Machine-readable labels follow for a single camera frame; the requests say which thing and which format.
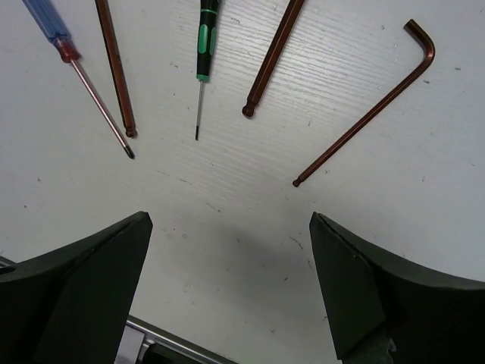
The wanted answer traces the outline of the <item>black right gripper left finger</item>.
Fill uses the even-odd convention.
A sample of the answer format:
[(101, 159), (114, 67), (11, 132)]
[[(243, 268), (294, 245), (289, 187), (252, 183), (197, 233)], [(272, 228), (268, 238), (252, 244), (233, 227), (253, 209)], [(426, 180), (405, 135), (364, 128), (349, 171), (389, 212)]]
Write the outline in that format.
[(137, 212), (1, 269), (3, 363), (113, 363), (152, 233)]

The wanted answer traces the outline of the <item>brown hex key large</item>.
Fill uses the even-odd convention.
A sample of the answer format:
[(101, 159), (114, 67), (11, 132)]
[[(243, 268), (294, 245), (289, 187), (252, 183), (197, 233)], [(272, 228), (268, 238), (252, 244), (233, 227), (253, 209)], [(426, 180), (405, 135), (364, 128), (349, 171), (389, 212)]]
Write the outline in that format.
[(304, 4), (305, 0), (289, 1), (242, 108), (245, 117), (255, 113)]

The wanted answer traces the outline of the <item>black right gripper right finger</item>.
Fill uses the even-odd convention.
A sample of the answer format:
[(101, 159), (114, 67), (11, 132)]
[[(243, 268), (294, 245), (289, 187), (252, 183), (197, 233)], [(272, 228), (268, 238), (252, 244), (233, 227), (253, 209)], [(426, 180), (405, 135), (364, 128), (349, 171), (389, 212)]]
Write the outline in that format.
[(483, 282), (414, 263), (321, 213), (309, 230), (341, 362), (484, 361)]

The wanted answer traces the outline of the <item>blue red handled screwdriver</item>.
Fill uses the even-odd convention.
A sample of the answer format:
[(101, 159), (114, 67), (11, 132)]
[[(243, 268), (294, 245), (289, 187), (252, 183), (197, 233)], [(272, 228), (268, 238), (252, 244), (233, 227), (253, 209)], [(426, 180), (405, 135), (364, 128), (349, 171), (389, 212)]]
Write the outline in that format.
[(117, 140), (122, 145), (125, 153), (129, 158), (135, 159), (135, 154), (129, 143), (126, 141), (125, 137), (122, 136), (119, 127), (116, 125), (116, 122), (111, 116), (111, 113), (105, 106), (105, 103), (95, 87), (92, 85), (87, 73), (81, 66), (80, 53), (77, 51), (72, 41), (71, 34), (65, 26), (61, 16), (55, 9), (55, 6), (51, 1), (45, 0), (23, 0), (23, 3), (46, 39), (56, 48), (61, 60), (66, 64), (70, 64), (77, 72), (77, 75), (83, 82), (83, 85), (91, 95), (94, 103), (102, 113), (104, 119), (107, 121)]

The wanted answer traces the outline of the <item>black green precision screwdriver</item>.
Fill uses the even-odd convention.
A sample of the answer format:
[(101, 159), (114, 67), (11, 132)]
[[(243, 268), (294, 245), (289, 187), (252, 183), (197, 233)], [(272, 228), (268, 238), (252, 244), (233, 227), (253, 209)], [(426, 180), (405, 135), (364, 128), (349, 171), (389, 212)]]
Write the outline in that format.
[(210, 79), (212, 57), (217, 38), (217, 16), (221, 2), (219, 0), (201, 0), (199, 28), (197, 35), (196, 78), (199, 81), (199, 100), (196, 116), (195, 139), (199, 139), (202, 119), (202, 104), (205, 84)]

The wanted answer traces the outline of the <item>brown hex key small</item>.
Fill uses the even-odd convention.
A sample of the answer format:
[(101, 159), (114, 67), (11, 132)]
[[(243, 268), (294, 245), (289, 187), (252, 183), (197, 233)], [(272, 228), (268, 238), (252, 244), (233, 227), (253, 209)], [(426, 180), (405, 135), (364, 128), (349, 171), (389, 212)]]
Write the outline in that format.
[(369, 112), (359, 119), (348, 129), (335, 143), (311, 163), (293, 182), (294, 187), (299, 187), (328, 159), (337, 153), (347, 142), (351, 140), (364, 126), (369, 124), (382, 110), (396, 99), (405, 89), (412, 85), (433, 63), (436, 55), (436, 47), (427, 32), (416, 22), (410, 19), (403, 27), (405, 31), (420, 45), (423, 50), (423, 59), (420, 64), (387, 95), (385, 95)]

